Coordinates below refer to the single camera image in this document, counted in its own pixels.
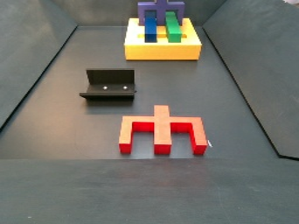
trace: building block assembly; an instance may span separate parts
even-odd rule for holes
[[[122,116],[118,135],[118,149],[124,154],[132,151],[133,132],[153,132],[153,153],[169,154],[172,148],[172,132],[190,134],[193,155],[202,155],[208,143],[198,117],[169,116],[168,106],[153,106],[153,116]]]
[[[201,42],[182,13],[182,2],[156,0],[137,4],[138,18],[129,18],[126,26],[126,60],[198,59]]]

